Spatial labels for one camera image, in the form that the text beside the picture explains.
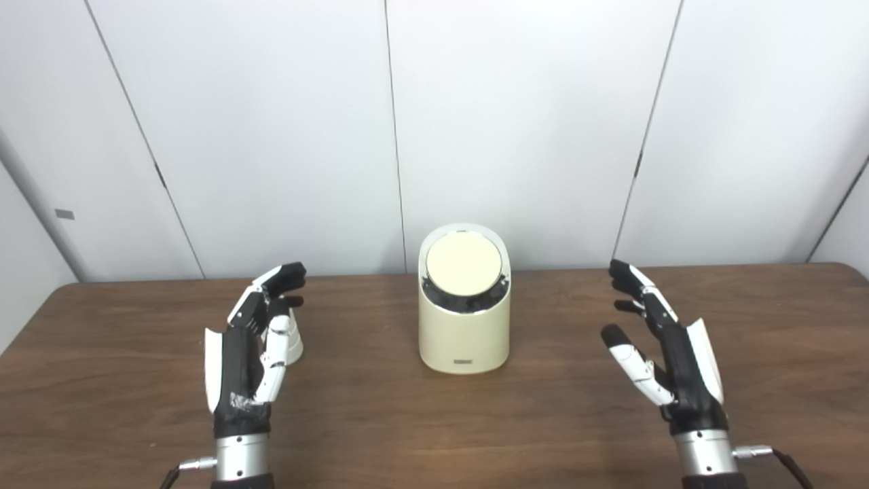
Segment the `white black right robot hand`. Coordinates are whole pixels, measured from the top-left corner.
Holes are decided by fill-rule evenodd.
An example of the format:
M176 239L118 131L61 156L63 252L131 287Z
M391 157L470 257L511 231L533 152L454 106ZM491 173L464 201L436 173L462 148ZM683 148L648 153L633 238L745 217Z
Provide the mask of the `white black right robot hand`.
M641 270L612 259L612 288L628 296L614 308L644 320L661 347L664 365L649 359L620 326L609 324L600 337L634 386L661 411L671 435L727 431L720 372L702 319L680 322L660 288Z

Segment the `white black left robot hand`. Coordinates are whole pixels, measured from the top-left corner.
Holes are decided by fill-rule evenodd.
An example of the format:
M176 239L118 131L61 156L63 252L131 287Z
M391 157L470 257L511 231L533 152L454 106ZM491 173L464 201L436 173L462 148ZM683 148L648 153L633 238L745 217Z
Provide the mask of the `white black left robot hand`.
M304 346L293 291L306 285L300 262L277 266L242 292L222 332L204 332L204 372L215 439L271 431L272 405Z

